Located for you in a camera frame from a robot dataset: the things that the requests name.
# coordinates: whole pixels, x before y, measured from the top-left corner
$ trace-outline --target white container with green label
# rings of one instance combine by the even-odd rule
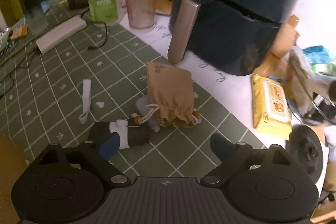
[[[119,23],[123,19],[121,0],[88,0],[91,19],[106,25]]]

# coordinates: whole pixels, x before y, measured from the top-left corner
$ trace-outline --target white heart print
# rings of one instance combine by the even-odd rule
[[[100,108],[103,108],[105,103],[104,102],[97,102],[96,105],[99,106]]]

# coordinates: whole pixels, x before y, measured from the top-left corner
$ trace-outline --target air fryer handle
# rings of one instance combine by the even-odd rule
[[[182,0],[181,2],[168,49],[168,60],[173,64],[181,62],[183,59],[200,6],[199,3],[192,0]]]

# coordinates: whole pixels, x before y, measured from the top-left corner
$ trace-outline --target white arrow print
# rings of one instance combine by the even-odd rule
[[[58,133],[58,135],[56,136],[56,138],[60,141],[61,139],[63,139],[63,134],[62,133]]]

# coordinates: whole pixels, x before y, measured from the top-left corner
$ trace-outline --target crosshair logo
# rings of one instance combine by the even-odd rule
[[[167,186],[167,185],[169,185],[171,182],[170,182],[169,180],[164,180],[164,181],[162,181],[161,183],[162,183],[163,185],[166,185],[166,186]]]

